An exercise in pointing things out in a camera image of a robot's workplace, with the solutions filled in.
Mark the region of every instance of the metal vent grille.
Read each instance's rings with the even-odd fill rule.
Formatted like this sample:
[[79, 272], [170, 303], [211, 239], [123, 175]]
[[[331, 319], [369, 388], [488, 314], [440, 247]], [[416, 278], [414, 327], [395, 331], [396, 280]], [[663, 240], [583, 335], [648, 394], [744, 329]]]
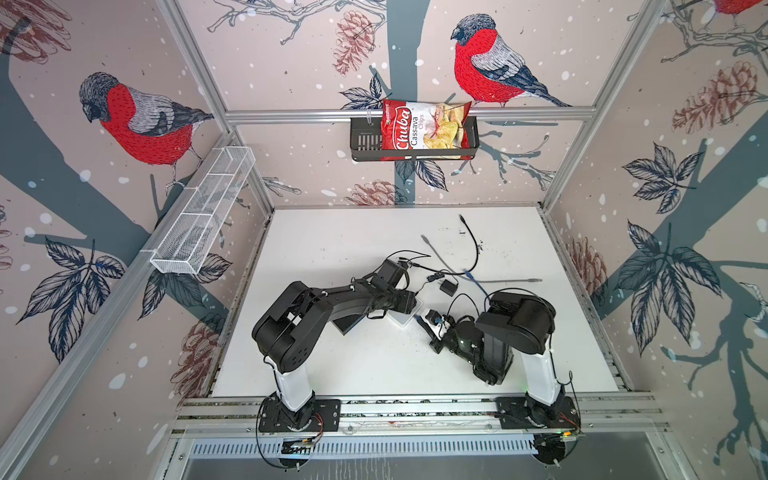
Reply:
[[[306, 455], [279, 454], [280, 437], [259, 438], [267, 458], [436, 457], [453, 455], [533, 455], [531, 434], [413, 435], [392, 437], [325, 437]], [[256, 439], [198, 439], [190, 458], [255, 458]]]

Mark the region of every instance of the white wire basket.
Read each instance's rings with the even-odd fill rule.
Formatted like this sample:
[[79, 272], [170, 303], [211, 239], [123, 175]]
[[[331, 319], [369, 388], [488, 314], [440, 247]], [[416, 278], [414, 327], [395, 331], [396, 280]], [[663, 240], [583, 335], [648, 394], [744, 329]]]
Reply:
[[224, 147], [150, 259], [162, 273], [197, 274], [245, 184], [255, 158], [248, 147]]

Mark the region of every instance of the gray cable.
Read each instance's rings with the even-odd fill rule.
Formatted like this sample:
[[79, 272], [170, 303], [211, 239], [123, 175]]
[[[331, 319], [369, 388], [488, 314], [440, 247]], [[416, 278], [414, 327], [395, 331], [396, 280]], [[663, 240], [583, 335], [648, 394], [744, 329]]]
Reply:
[[[437, 250], [434, 248], [434, 246], [429, 242], [429, 238], [427, 238], [425, 235], [422, 235], [422, 240], [424, 240], [424, 243], [426, 243], [429, 248], [432, 249], [432, 252], [435, 254], [435, 257], [437, 257], [440, 262], [442, 262], [443, 265], [445, 265], [445, 268], [448, 269], [451, 273], [457, 273], [454, 269], [452, 269], [445, 260], [442, 259], [439, 253], [437, 253]], [[462, 280], [465, 280], [467, 282], [471, 282], [471, 280], [465, 276], [455, 276], [455, 278], [460, 278]], [[518, 280], [477, 280], [475, 279], [475, 282], [477, 283], [516, 283], [516, 282], [531, 282], [531, 283], [537, 283], [541, 282], [540, 278], [526, 278], [526, 279], [518, 279]]]

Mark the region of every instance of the small black box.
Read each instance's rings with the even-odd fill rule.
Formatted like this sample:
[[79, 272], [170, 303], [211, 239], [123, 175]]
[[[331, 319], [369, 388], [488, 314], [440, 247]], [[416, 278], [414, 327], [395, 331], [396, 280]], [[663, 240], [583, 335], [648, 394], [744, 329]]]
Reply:
[[442, 284], [440, 285], [440, 290], [447, 293], [448, 296], [453, 296], [454, 293], [456, 293], [456, 289], [458, 288], [458, 283], [451, 283], [451, 280], [448, 280], [447, 278], [442, 281]]

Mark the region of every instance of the black cable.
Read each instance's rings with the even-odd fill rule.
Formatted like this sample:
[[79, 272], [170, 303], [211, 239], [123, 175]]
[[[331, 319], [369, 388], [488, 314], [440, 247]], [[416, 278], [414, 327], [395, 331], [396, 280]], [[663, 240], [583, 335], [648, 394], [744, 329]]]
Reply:
[[466, 293], [460, 293], [459, 295], [457, 295], [457, 296], [456, 296], [456, 297], [453, 299], [453, 301], [451, 302], [451, 305], [448, 307], [448, 311], [447, 311], [447, 312], [445, 312], [445, 316], [448, 316], [448, 315], [450, 315], [450, 314], [451, 314], [451, 307], [453, 307], [453, 304], [454, 304], [454, 303], [456, 303], [456, 300], [458, 300], [458, 298], [459, 298], [460, 296], [465, 296], [465, 297], [469, 298], [469, 301], [470, 301], [470, 302], [472, 302], [472, 305], [474, 305], [474, 306], [475, 306], [475, 312], [477, 312], [477, 314], [478, 314], [478, 317], [480, 317], [480, 310], [478, 310], [478, 306], [477, 306], [477, 303], [475, 303], [475, 301], [472, 299], [472, 297], [470, 297], [470, 296], [469, 296], [469, 295], [467, 295]]

